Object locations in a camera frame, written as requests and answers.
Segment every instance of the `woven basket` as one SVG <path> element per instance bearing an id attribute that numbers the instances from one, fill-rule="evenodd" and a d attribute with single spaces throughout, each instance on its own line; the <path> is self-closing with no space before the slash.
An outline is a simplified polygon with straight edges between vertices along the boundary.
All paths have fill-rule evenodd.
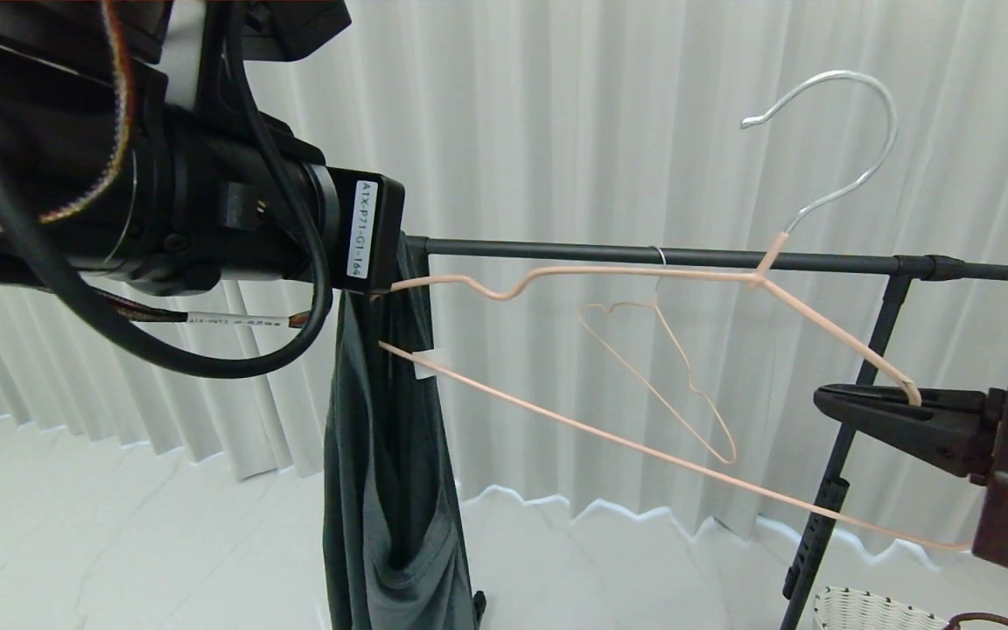
<path id="1" fill-rule="evenodd" d="M 869 591 L 828 587 L 815 595 L 815 630 L 943 630 L 948 620 Z"/>

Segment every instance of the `clothes hanger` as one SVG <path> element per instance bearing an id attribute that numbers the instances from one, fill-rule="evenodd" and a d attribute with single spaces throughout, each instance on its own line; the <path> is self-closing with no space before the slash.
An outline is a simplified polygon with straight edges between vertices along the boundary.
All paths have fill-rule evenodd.
<path id="1" fill-rule="evenodd" d="M 842 196 L 847 195 L 847 193 L 854 191 L 861 184 L 865 183 L 867 179 L 871 178 L 873 172 L 881 166 L 884 162 L 885 157 L 889 155 L 889 150 L 892 148 L 893 141 L 897 139 L 897 111 L 896 105 L 892 102 L 892 96 L 889 95 L 888 89 L 885 88 L 879 80 L 873 79 L 866 75 L 861 75 L 858 72 L 852 71 L 830 71 L 821 73 L 815 77 L 811 77 L 807 81 L 804 81 L 800 85 L 796 85 L 792 88 L 791 92 L 784 95 L 780 100 L 776 101 L 771 108 L 768 109 L 764 115 L 761 116 L 751 116 L 751 118 L 746 118 L 741 120 L 741 128 L 747 129 L 756 124 L 766 123 L 772 116 L 775 116 L 780 108 L 783 108 L 788 101 L 794 99 L 796 95 L 800 92 L 811 88 L 813 85 L 820 83 L 825 83 L 826 81 L 835 80 L 848 80 L 856 81 L 856 83 L 862 83 L 867 85 L 867 87 L 873 89 L 877 92 L 877 95 L 881 97 L 881 102 L 885 105 L 885 116 L 887 116 L 887 132 L 885 133 L 885 146 L 881 148 L 881 152 L 877 159 L 873 161 L 871 167 L 863 171 L 863 174 L 858 175 L 858 178 L 853 180 L 853 182 L 846 184 L 830 195 L 820 197 L 817 200 L 812 201 L 805 205 L 804 208 L 799 209 L 799 213 L 796 213 L 795 219 L 792 219 L 791 223 L 784 228 L 783 232 L 776 235 L 776 239 L 772 241 L 772 246 L 768 248 L 765 252 L 764 258 L 761 258 L 760 264 L 757 264 L 757 268 L 754 271 L 749 272 L 726 272 L 726 271 L 701 271 L 696 268 L 634 268 L 634 267 L 620 267 L 620 266 L 572 266 L 572 267 L 539 267 L 533 268 L 533 270 L 528 271 L 519 282 L 508 291 L 493 291 L 491 289 L 485 288 L 483 284 L 477 282 L 475 279 L 471 278 L 469 275 L 462 274 L 443 274 L 443 275 L 425 275 L 422 278 L 412 278 L 408 280 L 401 280 L 400 282 L 393 283 L 391 286 L 391 291 L 399 291 L 403 289 L 408 289 L 412 287 L 423 287 L 428 284 L 444 284 L 444 283 L 463 283 L 465 286 L 472 288 L 473 290 L 480 292 L 481 295 L 489 299 L 496 300 L 508 300 L 512 299 L 520 292 L 523 292 L 527 285 L 537 278 L 543 278 L 547 275 L 656 275 L 660 278 L 686 278 L 686 279 L 697 279 L 697 280 L 711 280 L 711 282 L 745 282 L 751 288 L 763 288 L 768 292 L 769 295 L 779 299 L 780 301 L 788 304 L 789 307 L 799 311 L 801 316 L 806 318 L 815 324 L 815 326 L 824 329 L 828 334 L 832 335 L 833 338 L 843 342 L 848 348 L 857 352 L 858 355 L 863 356 L 866 362 L 873 364 L 875 368 L 878 368 L 881 374 L 888 376 L 892 382 L 897 384 L 901 390 L 904 390 L 908 397 L 908 403 L 913 406 L 918 407 L 921 399 L 919 389 L 916 384 L 912 382 L 908 375 L 904 372 L 898 370 L 898 368 L 893 367 L 883 356 L 877 355 L 869 347 L 867 347 L 863 342 L 858 341 L 855 336 L 845 332 L 838 324 L 832 322 L 825 318 L 820 311 L 814 308 L 807 306 L 803 300 L 795 297 L 795 295 L 789 294 L 786 290 L 766 278 L 765 274 L 768 269 L 775 262 L 776 256 L 784 248 L 784 243 L 787 241 L 788 236 L 792 234 L 792 231 L 799 226 L 800 221 L 811 213 L 811 211 L 821 207 L 821 205 L 832 203 L 833 201 L 839 199 Z"/>
<path id="2" fill-rule="evenodd" d="M 659 246 L 652 246 L 652 247 L 655 248 L 655 251 L 660 252 L 660 261 L 663 262 L 663 266 L 666 267 L 667 256 L 663 254 L 663 249 L 660 248 Z M 641 301 L 617 301 L 616 303 L 608 304 L 608 306 L 606 306 L 606 304 L 604 303 L 588 303 L 585 304 L 585 306 L 581 307 L 580 310 L 578 310 L 578 321 L 581 322 L 581 326 L 584 329 L 586 329 L 586 332 L 588 332 L 590 335 L 593 335 L 594 339 L 599 341 L 601 346 L 605 347 L 605 350 L 607 350 L 609 354 L 615 356 L 617 362 L 620 362 L 621 366 L 628 368 L 628 371 L 632 372 L 632 375 L 636 376 L 637 380 L 639 380 L 641 383 L 644 383 L 644 386 L 648 387 L 648 391 L 651 391 L 652 395 L 655 395 L 655 397 L 659 399 L 661 403 L 663 403 L 663 406 L 667 407 L 667 410 L 671 411 L 672 415 L 675 415 L 675 418 L 679 419 L 680 422 L 683 422 L 683 426 L 686 427 L 686 430 L 691 431 L 691 434 L 695 435 L 696 439 L 700 440 L 700 443 L 703 444 L 703 447 L 706 447 L 707 451 L 711 452 L 711 455 L 715 456 L 715 458 L 718 458 L 718 460 L 720 460 L 724 464 L 737 463 L 737 444 L 733 442 L 733 434 L 731 433 L 731 431 L 729 431 L 729 426 L 726 426 L 726 420 L 725 418 L 721 417 L 721 412 L 718 411 L 718 407 L 716 406 L 715 402 L 713 402 L 711 395 L 706 394 L 706 392 L 700 391 L 700 388 L 695 387 L 695 381 L 691 379 L 691 360 L 686 358 L 686 352 L 684 352 L 683 347 L 680 346 L 679 339 L 675 338 L 674 332 L 671 331 L 671 327 L 669 327 L 667 324 L 667 319 L 664 318 L 663 316 L 663 309 L 660 309 L 660 282 L 663 282 L 663 278 L 655 279 L 655 290 L 653 290 L 652 292 L 652 301 L 650 302 L 644 303 Z M 686 421 L 686 418 L 684 418 L 683 415 L 679 413 L 679 411 L 675 410 L 675 407 L 672 406 L 671 402 L 667 402 L 667 398 L 664 398 L 663 395 L 660 394 L 660 392 L 655 389 L 655 386 L 653 386 L 653 384 L 650 381 L 648 381 L 647 378 L 644 378 L 644 375 L 640 374 L 640 371 L 637 370 L 637 368 L 633 367 L 632 363 L 629 363 L 627 359 L 624 358 L 624 356 L 621 356 L 620 352 L 614 350 L 611 344 L 605 341 L 605 338 L 603 338 L 603 336 L 597 334 L 597 331 L 595 331 L 586 322 L 585 318 L 586 310 L 597 308 L 605 312 L 606 316 L 611 316 L 614 310 L 624 306 L 645 308 L 647 310 L 651 310 L 652 312 L 655 313 L 656 319 L 660 320 L 660 324 L 661 326 L 663 326 L 665 334 L 667 334 L 667 340 L 671 341 L 672 346 L 675 347 L 675 351 L 679 352 L 679 358 L 683 360 L 683 366 L 686 368 L 686 386 L 688 387 L 689 390 L 691 390 L 692 394 L 696 394 L 701 399 L 706 400 L 707 404 L 711 406 L 713 417 L 715 417 L 718 420 L 718 423 L 721 425 L 721 429 L 723 429 L 726 433 L 726 438 L 729 439 L 729 452 L 731 452 L 732 454 L 731 456 L 729 456 L 729 458 L 726 458 L 724 455 L 720 454 L 720 452 L 716 451 L 715 448 L 711 446 L 711 443 L 707 442 L 707 439 L 700 434 L 700 431 L 696 430 L 695 427 L 691 426 L 691 423 Z"/>
<path id="3" fill-rule="evenodd" d="M 851 334 L 845 332 L 842 328 L 838 327 L 837 324 L 828 320 L 823 314 L 820 314 L 820 312 L 815 311 L 815 309 L 807 306 L 807 304 L 803 303 L 799 298 L 788 294 L 788 292 L 783 288 L 776 286 L 772 280 L 765 278 L 765 272 L 772 266 L 772 263 L 775 262 L 776 256 L 779 255 L 780 250 L 784 247 L 784 243 L 787 241 L 788 236 L 791 235 L 796 226 L 799 226 L 800 221 L 803 220 L 809 212 L 821 207 L 821 205 L 831 203 L 832 201 L 847 195 L 847 193 L 854 191 L 860 186 L 860 184 L 863 184 L 867 179 L 869 179 L 869 176 L 871 176 L 873 172 L 881 166 L 885 157 L 888 156 L 889 150 L 892 148 L 892 143 L 896 140 L 897 113 L 896 107 L 892 103 L 892 96 L 889 95 L 885 86 L 876 79 L 873 79 L 873 77 L 861 75 L 861 73 L 852 71 L 825 72 L 823 75 L 811 77 L 811 79 L 797 85 L 797 87 L 792 89 L 791 92 L 788 92 L 787 95 L 781 97 L 781 99 L 769 108 L 764 115 L 751 116 L 751 118 L 746 118 L 741 121 L 741 128 L 745 129 L 752 127 L 752 125 L 764 123 L 768 119 L 771 119 L 772 116 L 775 116 L 776 112 L 779 112 L 780 108 L 783 108 L 788 101 L 794 99 L 799 92 L 803 92 L 817 83 L 824 83 L 825 81 L 832 80 L 858 81 L 858 83 L 868 85 L 868 87 L 872 88 L 873 91 L 879 93 L 881 101 L 883 101 L 885 105 L 885 113 L 887 113 L 888 119 L 888 131 L 885 133 L 885 146 L 881 149 L 879 159 L 877 159 L 871 167 L 866 169 L 863 174 L 858 176 L 855 182 L 848 183 L 847 186 L 830 193 L 828 196 L 823 196 L 815 200 L 814 203 L 807 204 L 806 207 L 800 209 L 796 218 L 788 224 L 787 228 L 785 228 L 783 232 L 780 232 L 780 235 L 776 236 L 775 240 L 772 241 L 772 246 L 765 252 L 765 256 L 761 259 L 759 266 L 757 266 L 757 268 L 752 272 L 699 271 L 682 270 L 682 268 L 632 268 L 612 266 L 540 267 L 533 268 L 533 270 L 528 271 L 527 274 L 524 275 L 514 287 L 512 287 L 511 290 L 503 292 L 497 292 L 485 288 L 483 284 L 480 284 L 475 279 L 471 278 L 471 276 L 461 274 L 427 275 L 423 276 L 423 278 L 402 280 L 402 282 L 392 284 L 391 290 L 397 291 L 412 287 L 423 287 L 428 286 L 428 284 L 463 283 L 473 290 L 480 292 L 480 294 L 485 295 L 485 297 L 489 299 L 507 300 L 512 299 L 516 295 L 519 295 L 520 292 L 523 292 L 527 285 L 534 282 L 536 278 L 542 278 L 542 276 L 545 275 L 655 275 L 657 278 L 688 278 L 712 280 L 712 282 L 748 282 L 749 286 L 753 288 L 764 288 L 764 290 L 769 292 L 769 295 L 772 295 L 772 297 L 780 299 L 780 301 L 788 304 L 788 306 L 791 306 L 792 309 L 799 311 L 801 316 L 807 320 L 811 320 L 816 324 L 816 326 L 820 326 L 825 331 L 828 331 L 829 334 L 835 336 L 836 339 L 843 342 L 849 348 L 852 348 L 852 350 L 857 352 L 857 354 L 863 355 L 868 362 L 872 363 L 874 367 L 879 369 L 881 374 L 888 375 L 893 382 L 896 382 L 901 389 L 905 391 L 909 403 L 913 404 L 913 406 L 919 406 L 920 392 L 919 389 L 916 388 L 916 384 L 912 382 L 912 379 L 909 379 L 907 375 L 901 374 L 901 372 L 894 368 L 891 363 L 886 362 L 884 358 L 881 358 L 881 356 L 877 355 L 876 352 L 873 352 L 870 348 L 866 347 L 864 343 L 861 343 L 857 339 L 853 338 Z M 407 362 L 419 364 L 419 366 L 428 368 L 428 370 L 432 370 L 437 375 L 448 376 L 448 378 L 464 383 L 466 386 L 483 391 L 485 394 L 490 394 L 496 398 L 515 404 L 517 407 L 533 411 L 536 414 L 544 415 L 544 417 L 562 422 L 564 425 L 576 427 L 576 429 L 585 431 L 585 433 L 595 434 L 597 437 L 601 437 L 608 442 L 620 444 L 620 446 L 624 448 L 631 448 L 632 451 L 640 452 L 640 454 L 652 456 L 652 458 L 657 460 L 674 464 L 676 467 L 695 471 L 697 474 L 703 474 L 705 476 L 709 476 L 709 478 L 729 483 L 731 486 L 748 490 L 754 494 L 760 494 L 761 497 L 774 499 L 776 501 L 786 503 L 786 505 L 789 506 L 800 507 L 800 509 L 812 512 L 812 514 L 824 515 L 824 517 L 845 522 L 848 523 L 848 525 L 863 527 L 864 529 L 877 531 L 877 533 L 880 534 L 891 535 L 893 538 L 900 538 L 909 542 L 915 542 L 920 546 L 935 547 L 936 549 L 953 551 L 965 550 L 970 546 L 967 542 L 952 543 L 920 538 L 918 535 L 905 533 L 905 531 L 899 531 L 896 529 L 889 529 L 889 527 L 873 525 L 873 523 L 861 520 L 860 518 L 852 517 L 848 514 L 842 514 L 841 512 L 837 512 L 835 510 L 829 510 L 827 507 L 816 506 L 814 503 L 801 501 L 800 499 L 796 499 L 794 497 L 788 497 L 787 494 L 780 494 L 779 492 L 762 488 L 761 486 L 757 486 L 755 483 L 737 479 L 735 476 L 722 474 L 720 471 L 708 469 L 701 466 L 701 464 L 680 460 L 679 458 L 675 458 L 675 456 L 656 451 L 655 448 L 644 447 L 643 444 L 637 444 L 631 439 L 620 437 L 619 434 L 608 433 L 598 427 L 589 426 L 585 422 L 578 421 L 574 418 L 568 418 L 566 415 L 557 414 L 555 411 L 544 409 L 543 407 L 537 406 L 535 403 L 517 398 L 515 395 L 507 394 L 507 392 L 489 387 L 487 384 L 468 378 L 468 376 L 461 375 L 459 372 L 452 370 L 452 368 L 440 366 L 440 364 L 423 358 L 422 355 L 409 354 L 409 352 L 402 350 L 402 348 L 393 347 L 391 344 L 386 342 L 380 342 L 380 348 L 388 351 L 391 355 L 399 356 L 399 358 L 407 360 Z"/>

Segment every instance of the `dark green garment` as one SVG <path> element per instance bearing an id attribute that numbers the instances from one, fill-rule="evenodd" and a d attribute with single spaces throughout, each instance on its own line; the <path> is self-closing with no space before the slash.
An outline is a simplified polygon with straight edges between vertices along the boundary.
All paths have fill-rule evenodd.
<path id="1" fill-rule="evenodd" d="M 400 278 L 427 275 L 401 238 Z M 473 630 L 473 595 L 435 379 L 376 346 L 432 348 L 430 294 L 341 298 L 325 435 L 334 630 Z"/>

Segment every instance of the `hanger hook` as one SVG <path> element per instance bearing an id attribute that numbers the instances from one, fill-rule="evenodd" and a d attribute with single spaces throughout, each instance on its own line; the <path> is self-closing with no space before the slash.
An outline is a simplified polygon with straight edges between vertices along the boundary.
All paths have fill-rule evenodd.
<path id="1" fill-rule="evenodd" d="M 871 175 L 877 172 L 881 163 L 884 162 L 885 157 L 889 155 L 889 150 L 892 149 L 893 141 L 896 141 L 897 139 L 897 130 L 899 128 L 899 123 L 897 123 L 897 105 L 892 102 L 892 95 L 889 95 L 888 89 L 886 89 L 879 80 L 873 79 L 873 77 L 868 75 L 863 75 L 863 73 L 860 72 L 835 70 L 820 73 L 820 75 L 811 77 L 811 79 L 804 81 L 800 85 L 796 85 L 795 88 L 792 88 L 791 92 L 782 96 L 780 100 L 776 101 L 776 104 L 774 104 L 771 108 L 768 108 L 768 111 L 763 113 L 763 115 L 749 116 L 749 118 L 741 120 L 742 129 L 752 127 L 755 124 L 768 123 L 768 119 L 771 119 L 772 116 L 776 116 L 776 112 L 779 112 L 784 105 L 787 105 L 788 101 L 794 99 L 799 92 L 803 92 L 807 88 L 811 88 L 812 85 L 824 83 L 825 81 L 835 81 L 838 79 L 857 81 L 857 83 L 868 85 L 869 88 L 873 89 L 873 91 L 877 92 L 877 95 L 881 97 L 881 102 L 885 105 L 885 116 L 887 116 L 887 123 L 885 123 L 885 127 L 887 128 L 887 131 L 885 132 L 885 146 L 881 147 L 880 155 L 877 156 L 877 160 L 872 164 L 872 166 L 864 170 L 863 174 L 858 175 L 858 178 L 853 180 L 853 182 L 847 183 L 844 187 L 830 193 L 828 196 L 820 197 L 817 200 L 812 201 L 812 203 L 805 205 L 804 208 L 801 208 L 799 213 L 795 216 L 795 219 L 792 219 L 792 223 L 788 224 L 787 229 L 784 230 L 785 235 L 790 235 L 792 230 L 795 230 L 795 227 L 799 226 L 799 221 L 803 220 L 804 216 L 807 216 L 808 212 L 815 210 L 821 207 L 821 205 L 826 203 L 832 203 L 840 197 L 847 195 L 847 193 L 861 186 L 861 184 L 865 183 L 867 179 L 871 178 Z"/>
<path id="2" fill-rule="evenodd" d="M 667 255 L 663 254 L 663 248 L 661 248 L 660 246 L 648 246 L 648 247 L 651 247 L 655 251 L 660 252 L 660 261 L 663 262 L 663 266 L 666 267 L 667 266 Z M 660 282 L 661 282 L 661 280 L 663 280 L 663 275 L 660 275 L 659 278 L 655 279 L 655 292 L 657 292 L 657 294 L 660 291 Z"/>

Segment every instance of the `white curtain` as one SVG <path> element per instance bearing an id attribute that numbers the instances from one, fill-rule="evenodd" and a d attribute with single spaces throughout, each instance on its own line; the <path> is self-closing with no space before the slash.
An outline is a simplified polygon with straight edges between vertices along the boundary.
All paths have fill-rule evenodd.
<path id="1" fill-rule="evenodd" d="M 403 226 L 435 238 L 762 249 L 816 196 L 879 151 L 872 93 L 820 85 L 763 127 L 740 131 L 826 70 L 878 77 L 900 139 L 870 182 L 816 211 L 789 251 L 939 254 L 1008 263 L 1008 3 L 950 0 L 480 0 L 349 5 L 354 24 L 310 58 L 250 64 L 260 107 L 329 162 L 407 184 Z M 511 286 L 532 262 L 435 256 Z M 865 339 L 879 276 L 773 271 L 773 279 Z M 648 279 L 556 278 L 511 302 L 432 290 L 437 346 L 466 375 L 669 454 L 704 448 L 581 330 L 590 301 L 647 299 Z M 112 290 L 123 290 L 104 283 Z M 147 299 L 201 310 L 287 314 L 308 291 L 225 282 L 208 295 Z M 851 382 L 859 360 L 768 295 L 663 282 L 660 303 L 740 447 L 740 478 L 809 499 L 837 423 L 811 391 Z M 677 355 L 641 311 L 597 328 L 724 448 L 682 387 Z M 220 356 L 267 352 L 279 332 L 150 326 Z M 81 326 L 55 298 L 0 288 L 0 412 L 92 439 L 223 452 L 237 478 L 322 469 L 335 326 L 302 360 L 238 382 L 145 366 Z M 888 352 L 921 387 L 1004 387 L 1008 284 L 916 282 Z M 608 446 L 443 383 L 466 497 L 488 484 L 645 511 L 671 506 L 689 529 L 755 514 L 799 529 L 805 515 Z M 981 492 L 861 435 L 847 511 L 925 537 L 967 539 Z M 864 535 L 872 550 L 887 540 Z"/>

